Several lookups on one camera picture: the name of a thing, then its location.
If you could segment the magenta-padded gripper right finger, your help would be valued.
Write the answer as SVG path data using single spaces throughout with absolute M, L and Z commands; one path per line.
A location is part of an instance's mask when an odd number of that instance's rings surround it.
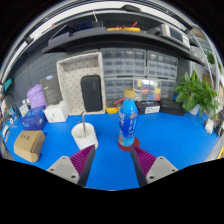
M 131 147 L 131 157 L 140 187 L 177 171 L 177 168 L 164 156 L 155 157 L 137 146 Z

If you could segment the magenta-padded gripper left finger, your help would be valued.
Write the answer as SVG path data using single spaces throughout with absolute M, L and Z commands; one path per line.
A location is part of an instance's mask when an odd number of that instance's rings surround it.
M 70 157 L 60 157 L 47 171 L 74 184 L 85 187 L 95 154 L 95 146 L 88 146 Z

